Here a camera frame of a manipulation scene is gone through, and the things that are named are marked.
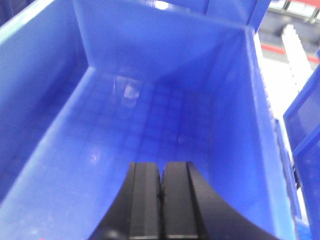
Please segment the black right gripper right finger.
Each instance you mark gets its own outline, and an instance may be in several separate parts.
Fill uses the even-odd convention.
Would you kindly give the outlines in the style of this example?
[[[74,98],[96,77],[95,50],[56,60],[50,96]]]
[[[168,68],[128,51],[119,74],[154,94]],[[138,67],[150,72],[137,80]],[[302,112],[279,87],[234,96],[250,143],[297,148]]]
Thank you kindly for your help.
[[[192,162],[168,162],[162,179],[166,240],[274,240],[229,205]]]

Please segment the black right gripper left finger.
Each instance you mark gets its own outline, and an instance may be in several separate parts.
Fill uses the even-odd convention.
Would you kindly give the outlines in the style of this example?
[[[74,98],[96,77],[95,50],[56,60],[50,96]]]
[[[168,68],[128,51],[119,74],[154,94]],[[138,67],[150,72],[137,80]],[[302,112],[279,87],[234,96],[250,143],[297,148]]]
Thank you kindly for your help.
[[[161,184],[154,162],[132,162],[92,240],[159,240]]]

